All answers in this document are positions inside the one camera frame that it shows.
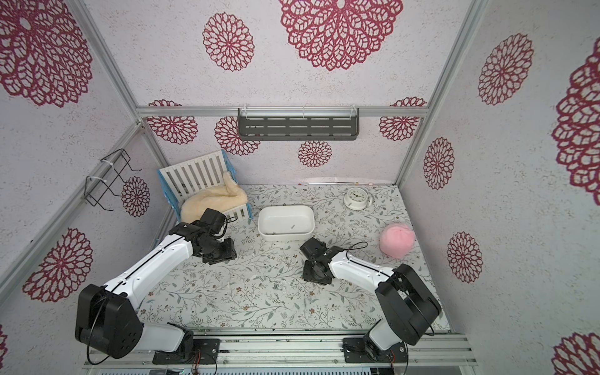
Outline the white plastic storage box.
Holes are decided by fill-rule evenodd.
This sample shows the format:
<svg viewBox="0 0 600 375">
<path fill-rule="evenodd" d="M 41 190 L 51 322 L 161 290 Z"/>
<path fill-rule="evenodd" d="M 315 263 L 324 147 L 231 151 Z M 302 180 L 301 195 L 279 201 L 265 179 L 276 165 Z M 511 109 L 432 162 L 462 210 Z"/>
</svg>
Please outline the white plastic storage box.
<svg viewBox="0 0 600 375">
<path fill-rule="evenodd" d="M 314 211 L 309 206 L 268 206 L 259 212 L 258 231 L 271 242 L 305 241 L 316 227 Z"/>
</svg>

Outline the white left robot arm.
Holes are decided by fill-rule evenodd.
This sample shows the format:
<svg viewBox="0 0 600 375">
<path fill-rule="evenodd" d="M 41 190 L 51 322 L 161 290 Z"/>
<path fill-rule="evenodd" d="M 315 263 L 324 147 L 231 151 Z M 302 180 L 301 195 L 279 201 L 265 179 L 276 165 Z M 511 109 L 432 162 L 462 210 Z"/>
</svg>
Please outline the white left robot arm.
<svg viewBox="0 0 600 375">
<path fill-rule="evenodd" d="M 221 212 L 207 209 L 199 220 L 171 228 L 156 248 L 118 277 L 85 287 L 77 301 L 76 340 L 106 358 L 151 351 L 155 364 L 198 360 L 193 331 L 175 323 L 143 323 L 138 308 L 184 261 L 196 257 L 213 265 L 235 259 L 234 242 L 226 236 L 231 221 Z"/>
</svg>

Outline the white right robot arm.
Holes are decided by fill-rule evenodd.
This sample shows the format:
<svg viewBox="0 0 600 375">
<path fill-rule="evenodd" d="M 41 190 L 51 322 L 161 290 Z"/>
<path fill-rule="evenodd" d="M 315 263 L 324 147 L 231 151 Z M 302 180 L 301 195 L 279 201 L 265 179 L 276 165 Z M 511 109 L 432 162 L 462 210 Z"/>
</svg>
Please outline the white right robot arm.
<svg viewBox="0 0 600 375">
<path fill-rule="evenodd" d="M 328 248 L 315 237 L 300 246 L 306 257 L 304 281 L 328 285 L 340 279 L 374 293 L 384 318 L 363 337 L 359 345 L 348 345 L 370 359 L 401 345 L 416 345 L 425 334 L 434 334 L 433 323 L 442 313 L 439 301 L 417 272 L 407 264 L 395 269 L 356 258 L 349 249 Z"/>
</svg>

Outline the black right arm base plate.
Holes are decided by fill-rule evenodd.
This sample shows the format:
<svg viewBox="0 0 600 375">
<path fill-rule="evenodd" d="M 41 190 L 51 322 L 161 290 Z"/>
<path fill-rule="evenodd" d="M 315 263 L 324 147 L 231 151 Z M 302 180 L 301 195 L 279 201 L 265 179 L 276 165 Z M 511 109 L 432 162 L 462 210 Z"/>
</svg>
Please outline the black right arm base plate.
<svg viewBox="0 0 600 375">
<path fill-rule="evenodd" d="M 342 352 L 347 363 L 407 363 L 408 349 L 404 342 L 383 350 L 378 348 L 365 334 L 362 337 L 345 337 L 342 340 Z"/>
</svg>

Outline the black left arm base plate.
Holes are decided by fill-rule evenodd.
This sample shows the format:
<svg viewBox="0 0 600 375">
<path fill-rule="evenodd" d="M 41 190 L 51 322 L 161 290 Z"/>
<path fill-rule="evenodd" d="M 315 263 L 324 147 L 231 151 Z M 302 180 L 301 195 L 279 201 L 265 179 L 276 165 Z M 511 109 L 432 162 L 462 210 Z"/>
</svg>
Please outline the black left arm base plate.
<svg viewBox="0 0 600 375">
<path fill-rule="evenodd" d="M 220 351 L 218 338 L 195 338 L 185 336 L 174 352 L 157 351 L 152 359 L 153 365 L 201 365 L 215 364 Z"/>
</svg>

